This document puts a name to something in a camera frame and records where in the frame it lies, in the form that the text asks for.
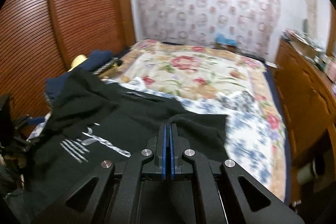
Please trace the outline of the brown louvered wardrobe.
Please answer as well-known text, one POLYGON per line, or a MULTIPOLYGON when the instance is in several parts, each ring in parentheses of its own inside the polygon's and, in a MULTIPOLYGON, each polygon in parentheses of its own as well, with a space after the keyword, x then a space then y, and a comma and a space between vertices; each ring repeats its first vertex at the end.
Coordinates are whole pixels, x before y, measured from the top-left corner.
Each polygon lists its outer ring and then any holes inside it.
POLYGON ((11 118, 45 115, 46 80, 76 56, 133 43, 130 0, 1 0, 1 93, 11 118))

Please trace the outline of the circle patterned lace curtain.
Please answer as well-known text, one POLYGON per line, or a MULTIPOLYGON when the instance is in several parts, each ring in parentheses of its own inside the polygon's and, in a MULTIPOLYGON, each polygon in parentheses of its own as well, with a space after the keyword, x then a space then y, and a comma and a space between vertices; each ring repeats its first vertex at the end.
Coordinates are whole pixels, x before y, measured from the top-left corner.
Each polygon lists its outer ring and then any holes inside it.
POLYGON ((269 52, 280 0, 135 0, 145 38, 191 46, 236 42, 260 57, 269 52))

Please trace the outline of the floral red beige blanket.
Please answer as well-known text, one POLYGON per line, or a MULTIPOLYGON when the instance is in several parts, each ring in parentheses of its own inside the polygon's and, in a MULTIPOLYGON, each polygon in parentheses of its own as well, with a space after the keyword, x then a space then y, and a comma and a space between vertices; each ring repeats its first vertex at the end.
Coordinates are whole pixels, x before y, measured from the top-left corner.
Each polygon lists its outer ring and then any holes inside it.
POLYGON ((279 199, 286 196, 285 125, 265 65, 224 50, 143 40, 101 74, 109 83, 168 96, 198 114, 224 114, 225 149, 279 199))

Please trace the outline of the cardboard box with clutter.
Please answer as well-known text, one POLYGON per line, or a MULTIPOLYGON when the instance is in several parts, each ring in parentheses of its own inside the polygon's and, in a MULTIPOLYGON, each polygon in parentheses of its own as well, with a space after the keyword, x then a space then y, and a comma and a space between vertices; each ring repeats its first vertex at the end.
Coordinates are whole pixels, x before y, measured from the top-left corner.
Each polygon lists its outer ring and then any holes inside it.
POLYGON ((282 31, 282 37, 303 57, 314 60, 316 56, 320 57, 325 53, 325 50, 318 42, 296 30, 285 28, 282 31))

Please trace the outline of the black t-shirt white script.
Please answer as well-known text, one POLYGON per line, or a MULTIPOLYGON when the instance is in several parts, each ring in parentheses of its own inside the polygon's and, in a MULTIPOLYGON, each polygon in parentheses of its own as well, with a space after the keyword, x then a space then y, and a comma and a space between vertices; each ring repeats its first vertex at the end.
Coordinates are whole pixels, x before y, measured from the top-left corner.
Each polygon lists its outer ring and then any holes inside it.
POLYGON ((175 123, 178 135, 209 159, 227 159, 225 116, 194 114, 175 99, 105 84, 84 70, 73 72, 33 141, 23 175, 26 187, 10 193, 6 203, 21 223, 30 223, 102 161, 124 161, 127 153, 144 149, 163 123, 175 123))

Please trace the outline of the blue item on box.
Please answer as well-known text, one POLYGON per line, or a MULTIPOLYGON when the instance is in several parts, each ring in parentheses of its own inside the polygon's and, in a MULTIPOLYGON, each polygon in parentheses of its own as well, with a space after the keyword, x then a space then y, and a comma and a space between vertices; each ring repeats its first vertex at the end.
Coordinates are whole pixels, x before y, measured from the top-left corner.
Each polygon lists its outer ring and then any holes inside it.
POLYGON ((222 34, 217 34, 215 39, 215 48, 217 50, 226 50, 236 53, 238 45, 235 40, 228 39, 222 34))

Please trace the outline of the blue white floral bedsheet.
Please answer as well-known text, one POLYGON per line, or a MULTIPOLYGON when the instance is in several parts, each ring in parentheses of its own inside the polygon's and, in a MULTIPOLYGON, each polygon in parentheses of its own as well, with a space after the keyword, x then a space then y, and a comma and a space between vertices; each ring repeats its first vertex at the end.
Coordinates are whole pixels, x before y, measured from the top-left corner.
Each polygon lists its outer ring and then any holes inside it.
POLYGON ((27 171, 33 190, 69 188, 104 160, 121 162, 175 124, 178 135, 209 159, 237 161, 263 185, 273 169, 272 130, 246 92, 192 101, 92 75, 70 77, 33 141, 27 171))

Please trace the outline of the dark circle patterned cloth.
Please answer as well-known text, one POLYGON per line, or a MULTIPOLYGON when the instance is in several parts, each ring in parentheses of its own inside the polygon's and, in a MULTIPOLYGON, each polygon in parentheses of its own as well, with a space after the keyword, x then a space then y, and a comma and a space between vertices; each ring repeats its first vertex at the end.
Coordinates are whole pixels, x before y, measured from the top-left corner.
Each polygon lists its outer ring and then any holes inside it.
POLYGON ((120 67, 121 65, 122 65, 122 60, 117 58, 117 57, 114 57, 110 61, 108 61, 106 64, 104 64, 103 66, 96 69, 93 72, 93 74, 98 76, 98 75, 104 73, 105 71, 108 71, 111 68, 120 67))

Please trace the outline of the small grey desk fan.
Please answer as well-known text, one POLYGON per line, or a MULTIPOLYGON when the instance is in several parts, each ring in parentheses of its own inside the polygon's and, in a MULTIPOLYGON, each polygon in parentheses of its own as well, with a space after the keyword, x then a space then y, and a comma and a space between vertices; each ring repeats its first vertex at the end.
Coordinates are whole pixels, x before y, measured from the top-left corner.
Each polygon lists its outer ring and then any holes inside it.
POLYGON ((304 35, 308 35, 309 33, 309 21, 307 18, 302 21, 302 32, 304 35))

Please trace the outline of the brown wooden sideboard cabinet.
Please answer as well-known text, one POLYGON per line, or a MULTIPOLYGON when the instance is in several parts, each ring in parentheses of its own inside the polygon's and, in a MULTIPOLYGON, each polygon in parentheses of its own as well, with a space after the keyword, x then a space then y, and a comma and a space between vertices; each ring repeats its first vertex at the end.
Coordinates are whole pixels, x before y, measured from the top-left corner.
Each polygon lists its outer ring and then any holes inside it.
POLYGON ((290 201, 307 192, 297 181, 301 168, 321 157, 326 172, 312 192, 335 182, 335 95, 326 76, 301 55, 292 43, 280 39, 273 74, 291 156, 290 201))

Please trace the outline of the navy blue folded cloth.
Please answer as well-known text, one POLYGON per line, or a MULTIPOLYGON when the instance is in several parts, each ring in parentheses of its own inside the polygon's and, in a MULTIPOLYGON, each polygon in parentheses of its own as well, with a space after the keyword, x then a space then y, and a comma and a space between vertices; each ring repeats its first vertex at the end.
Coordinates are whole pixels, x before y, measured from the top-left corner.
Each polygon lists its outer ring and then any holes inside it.
POLYGON ((45 97, 47 102, 51 105, 55 102, 56 98, 61 93, 66 80, 73 72, 84 70, 93 73, 96 69, 110 61, 113 57, 113 53, 109 50, 94 50, 87 56, 87 60, 84 61, 84 63, 80 64, 72 71, 67 71, 56 78, 46 79, 45 97))

